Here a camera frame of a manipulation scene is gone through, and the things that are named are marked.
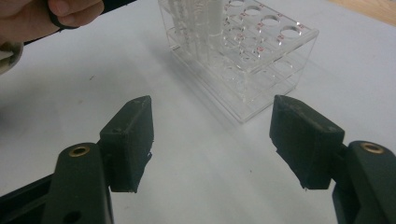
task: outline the finger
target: finger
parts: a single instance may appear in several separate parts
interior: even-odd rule
[[[17,15],[0,20],[0,34],[6,41],[25,42],[57,30],[59,27],[50,22],[46,3],[42,0],[31,1]]]
[[[103,2],[99,2],[82,11],[67,15],[65,17],[58,17],[58,21],[66,26],[79,27],[86,25],[96,19],[105,9]]]
[[[102,0],[48,0],[49,9],[57,16],[66,16],[92,7]]]
[[[32,0],[0,0],[0,18],[15,15]]]

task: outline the test tube rack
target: test tube rack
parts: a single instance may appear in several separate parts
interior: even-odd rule
[[[254,0],[158,0],[171,50],[236,119],[292,91],[318,30]]]

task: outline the rack hole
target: rack hole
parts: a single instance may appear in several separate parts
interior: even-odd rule
[[[279,25],[279,18],[274,15],[267,15],[262,18],[262,24],[266,26],[278,26]]]
[[[64,216],[64,223],[76,223],[81,219],[81,213],[79,211],[73,211]]]
[[[245,13],[249,16],[257,16],[260,14],[260,8],[256,6],[250,6],[245,8]]]
[[[230,1],[230,6],[232,6],[232,7],[241,7],[242,5],[244,5],[244,1],[243,0]]]
[[[300,29],[295,26],[285,26],[280,33],[287,38],[297,38],[301,35]]]

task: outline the screw hole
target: screw hole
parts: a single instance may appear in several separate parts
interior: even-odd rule
[[[73,211],[64,216],[64,223],[76,223],[81,219],[81,213],[79,211]]]
[[[382,154],[382,153],[384,153],[384,148],[382,148],[382,147],[380,147],[380,146],[378,146],[376,144],[373,144],[373,143],[362,143],[361,147],[364,150],[366,150],[368,152],[371,152],[371,153],[374,153],[374,154]]]
[[[75,147],[75,148],[70,150],[69,156],[71,156],[71,157],[80,157],[80,156],[83,156],[83,155],[87,154],[89,151],[90,151],[89,147],[84,147],[84,146]]]

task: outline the white table surface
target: white table surface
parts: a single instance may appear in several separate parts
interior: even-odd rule
[[[396,28],[325,0],[263,1],[320,34],[297,89],[346,131],[396,149]],[[0,76],[0,195],[53,172],[129,100],[152,97],[155,142],[137,194],[112,193],[116,223],[336,223],[329,190],[305,191],[269,138],[272,107],[245,124],[191,82],[155,0],[25,47]]]

